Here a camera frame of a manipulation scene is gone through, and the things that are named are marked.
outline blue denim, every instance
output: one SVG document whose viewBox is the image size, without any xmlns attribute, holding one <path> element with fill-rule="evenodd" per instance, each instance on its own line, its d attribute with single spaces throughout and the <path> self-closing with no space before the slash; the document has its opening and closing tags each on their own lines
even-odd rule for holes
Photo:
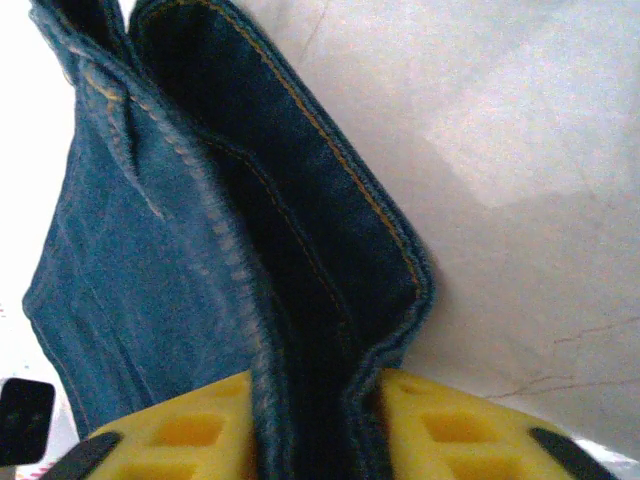
<svg viewBox="0 0 640 480">
<path fill-rule="evenodd" d="M 376 377 L 434 296 L 425 249 L 225 1 L 34 0 L 76 129 L 24 299 L 81 437 L 245 369 L 262 478 L 391 478 Z"/>
</svg>

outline yellow plastic object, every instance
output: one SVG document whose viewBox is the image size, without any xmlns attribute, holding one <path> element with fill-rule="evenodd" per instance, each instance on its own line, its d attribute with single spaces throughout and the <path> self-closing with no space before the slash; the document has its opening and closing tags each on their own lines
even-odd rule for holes
<svg viewBox="0 0 640 480">
<path fill-rule="evenodd" d="M 123 440 L 90 480 L 257 478 L 250 390 L 240 373 L 103 426 Z"/>
<path fill-rule="evenodd" d="M 396 480 L 571 480 L 528 435 L 553 425 L 399 370 L 380 409 Z"/>
<path fill-rule="evenodd" d="M 529 436 L 542 420 L 385 370 L 379 415 L 395 480 L 571 480 Z M 123 440 L 90 480 L 256 479 L 248 372 L 105 425 Z"/>
</svg>

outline black rubber strip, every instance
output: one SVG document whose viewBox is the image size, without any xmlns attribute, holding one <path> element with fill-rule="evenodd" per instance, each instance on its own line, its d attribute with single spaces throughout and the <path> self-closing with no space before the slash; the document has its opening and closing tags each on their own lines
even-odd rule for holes
<svg viewBox="0 0 640 480">
<path fill-rule="evenodd" d="M 532 428 L 529 434 L 576 480 L 619 480 L 569 437 L 544 428 Z"/>
<path fill-rule="evenodd" d="M 84 480 L 122 440 L 122 435 L 107 432 L 76 445 L 45 473 L 41 480 Z"/>
</svg>

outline white floor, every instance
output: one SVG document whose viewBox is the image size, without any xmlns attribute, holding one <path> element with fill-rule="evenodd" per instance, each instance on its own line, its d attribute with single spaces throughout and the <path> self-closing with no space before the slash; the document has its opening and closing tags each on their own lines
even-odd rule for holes
<svg viewBox="0 0 640 480">
<path fill-rule="evenodd" d="M 640 458 L 640 2 L 238 3 L 433 253 L 440 300 L 406 368 Z M 73 91 L 27 5 L 4 10 L 0 377 L 50 378 L 20 298 Z"/>
</svg>

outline orange stitching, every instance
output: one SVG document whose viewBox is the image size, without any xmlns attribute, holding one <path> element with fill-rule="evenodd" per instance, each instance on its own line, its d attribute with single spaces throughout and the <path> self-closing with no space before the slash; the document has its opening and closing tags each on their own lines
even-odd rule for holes
<svg viewBox="0 0 640 480">
<path fill-rule="evenodd" d="M 87 79 L 87 82 L 89 82 L 89 85 L 91 85 L 95 90 L 100 92 L 107 100 L 111 100 L 114 102 L 124 101 L 124 99 L 114 91 L 109 90 L 108 88 L 103 88 L 100 85 L 98 85 L 89 72 L 84 72 L 84 78 Z"/>
<path fill-rule="evenodd" d="M 356 172 L 354 172 L 353 169 L 351 167 L 349 167 L 346 159 L 342 156 L 342 153 L 340 152 L 340 149 L 336 146 L 336 144 L 333 142 L 331 137 L 329 137 L 329 135 L 322 128 L 322 126 L 318 123 L 318 120 L 316 119 L 316 117 L 311 112 L 309 112 L 309 110 L 307 110 L 307 108 L 305 107 L 302 99 L 300 97 L 298 97 L 298 95 L 296 94 L 294 88 L 282 76 L 282 74 L 280 73 L 280 71 L 278 70 L 276 65 L 273 63 L 273 61 L 271 61 L 271 59 L 267 56 L 267 54 L 262 50 L 260 45 L 253 38 L 251 38 L 251 35 L 246 30 L 242 29 L 242 27 L 240 27 L 240 25 L 238 25 L 233 20 L 233 18 L 231 18 L 229 15 L 227 15 L 227 13 L 221 7 L 219 7 L 217 5 L 211 5 L 206 0 L 176 0 L 174 2 L 166 4 L 162 8 L 160 8 L 160 9 L 156 10 L 155 12 L 153 12 L 147 18 L 147 20 L 144 23 L 144 28 L 146 28 L 146 26 L 154 18 L 156 18 L 158 15 L 160 15 L 161 13 L 164 13 L 167 10 L 169 10 L 170 8 L 173 8 L 173 7 L 178 6 L 178 5 L 182 5 L 182 6 L 184 6 L 184 5 L 202 5 L 204 7 L 207 7 L 209 9 L 211 9 L 211 10 L 214 10 L 214 11 L 218 12 L 220 15 L 222 15 L 227 20 L 227 22 L 229 22 L 233 26 L 233 28 L 238 33 L 240 33 L 240 35 L 242 35 L 244 37 L 244 39 L 262 57 L 262 60 L 269 66 L 269 68 L 274 73 L 274 75 L 276 76 L 278 81 L 289 92 L 289 95 L 291 96 L 291 98 L 294 99 L 294 101 L 296 102 L 296 105 L 302 111 L 304 116 L 307 117 L 309 122 L 316 128 L 316 130 L 318 131 L 320 136 L 325 140 L 325 142 L 327 143 L 327 145 L 329 146 L 329 148 L 333 152 L 334 156 L 338 160 L 338 162 L 340 162 L 340 165 L 342 165 L 342 168 L 351 176 L 351 178 L 355 182 L 356 186 L 358 187 L 358 190 L 360 190 L 360 192 L 362 192 L 362 194 L 364 195 L 364 198 L 367 201 L 367 203 L 369 203 L 369 205 L 371 205 L 371 208 L 373 209 L 373 211 L 378 215 L 378 217 L 380 218 L 382 223 L 389 230 L 389 233 L 391 234 L 391 237 L 393 238 L 394 242 L 396 243 L 396 245 L 400 249 L 400 253 L 402 255 L 402 258 L 403 258 L 404 262 L 407 264 L 407 268 L 409 269 L 409 274 L 411 275 L 411 279 L 413 280 L 413 283 L 416 286 L 416 298 L 419 298 L 420 295 L 422 294 L 422 288 L 420 286 L 420 281 L 418 280 L 418 274 L 416 272 L 415 266 L 413 265 L 413 262 L 411 261 L 411 258 L 409 258 L 409 254 L 406 251 L 406 248 L 405 248 L 405 246 L 404 246 L 404 244 L 402 242 L 402 239 L 400 238 L 400 236 L 398 235 L 398 232 L 396 231 L 395 226 L 393 225 L 393 223 L 391 222 L 389 217 L 382 211 L 382 208 L 376 203 L 376 201 L 371 196 L 371 194 L 369 193 L 369 191 L 365 187 L 364 183 L 362 183 L 362 180 L 360 180 L 360 178 L 358 177 Z"/>
<path fill-rule="evenodd" d="M 338 312 L 342 316 L 345 316 L 345 313 L 342 310 L 342 308 L 340 307 L 340 304 L 338 303 L 338 300 L 336 299 L 334 293 L 331 291 L 331 288 L 329 288 L 329 285 L 327 285 L 327 282 L 320 275 L 320 272 L 318 271 L 318 267 L 316 266 L 315 262 L 313 261 L 313 258 L 311 257 L 311 254 L 307 250 L 306 245 L 304 244 L 304 242 L 300 238 L 300 235 L 298 234 L 298 232 L 296 232 L 296 229 L 293 226 L 293 224 L 291 223 L 291 220 L 289 219 L 287 214 L 284 213 L 284 211 L 282 210 L 282 208 L 278 204 L 278 201 L 276 200 L 275 195 L 271 191 L 271 188 L 269 188 L 269 185 L 267 184 L 265 179 L 262 177 L 262 175 L 260 175 L 260 173 L 253 167 L 253 165 L 251 165 L 251 163 L 249 163 L 249 160 L 246 158 L 246 156 L 243 156 L 243 155 L 239 154 L 238 152 L 234 152 L 232 150 L 224 148 L 221 145 L 217 145 L 217 144 L 216 145 L 210 144 L 210 145 L 212 145 L 214 148 L 219 148 L 219 149 L 223 150 L 224 152 L 228 153 L 232 157 L 237 158 L 238 160 L 241 160 L 245 164 L 245 166 L 251 171 L 251 173 L 253 173 L 256 176 L 258 181 L 262 184 L 262 186 L 264 187 L 265 191 L 267 192 L 267 195 L 269 195 L 269 198 L 271 199 L 271 203 L 273 203 L 273 206 L 276 207 L 276 210 L 278 210 L 278 213 L 282 216 L 282 218 L 284 218 L 285 222 L 287 222 L 287 225 L 289 226 L 289 229 L 291 230 L 291 233 L 293 233 L 293 236 L 296 238 L 296 241 L 300 245 L 300 248 L 302 248 L 302 251 L 304 252 L 305 257 L 307 257 L 307 261 L 309 262 L 309 265 L 311 265 L 311 269 L 313 270 L 314 275 L 316 276 L 318 281 L 324 287 L 325 291 L 329 295 L 329 298 L 331 298 L 331 301 L 333 302 L 333 305 L 336 307 L 336 310 L 338 310 Z"/>
</svg>

